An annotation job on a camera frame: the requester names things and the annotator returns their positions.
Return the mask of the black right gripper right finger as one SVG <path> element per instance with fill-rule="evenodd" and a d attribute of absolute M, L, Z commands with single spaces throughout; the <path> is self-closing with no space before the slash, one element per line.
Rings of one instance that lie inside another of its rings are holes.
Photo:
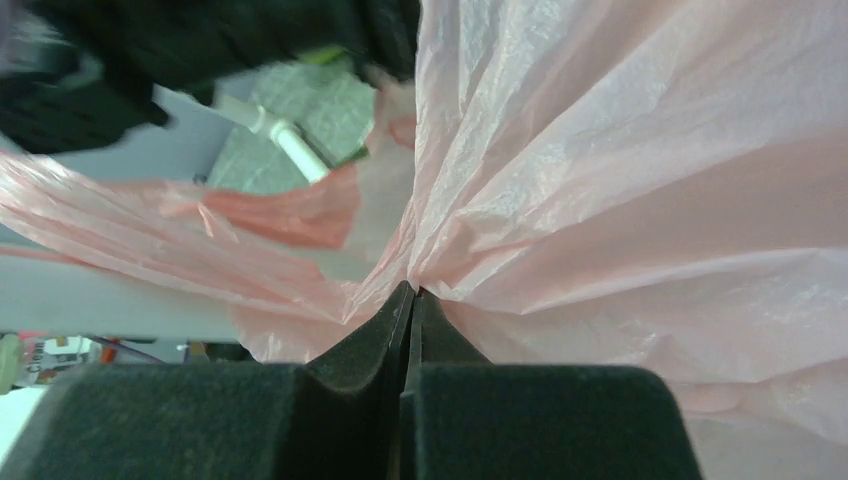
<path fill-rule="evenodd" d="M 629 366 L 498 365 L 422 292 L 400 397 L 403 479 L 698 479 L 677 403 Z"/>

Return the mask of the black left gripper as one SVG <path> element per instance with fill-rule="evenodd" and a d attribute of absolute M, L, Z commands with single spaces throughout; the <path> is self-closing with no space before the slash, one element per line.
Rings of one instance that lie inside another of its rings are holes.
<path fill-rule="evenodd" d="M 1 132 L 41 155 L 111 146 L 165 126 L 163 87 L 213 102 L 217 80 L 324 50 L 406 81 L 417 1 L 5 1 Z"/>

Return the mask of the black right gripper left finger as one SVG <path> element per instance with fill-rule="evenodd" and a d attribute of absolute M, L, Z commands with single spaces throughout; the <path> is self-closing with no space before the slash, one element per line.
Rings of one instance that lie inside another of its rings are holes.
<path fill-rule="evenodd" d="M 303 364 L 92 366 L 55 384 L 5 479 L 384 479 L 415 291 Z"/>

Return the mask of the pink plastic bag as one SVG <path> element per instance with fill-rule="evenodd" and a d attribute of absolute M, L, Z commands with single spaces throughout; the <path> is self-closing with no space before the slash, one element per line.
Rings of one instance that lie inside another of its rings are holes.
<path fill-rule="evenodd" d="M 503 363 L 629 364 L 710 479 L 847 475 L 847 5 L 428 1 L 369 158 L 257 196 L 3 156 L 1 219 L 316 358 L 406 280 Z"/>

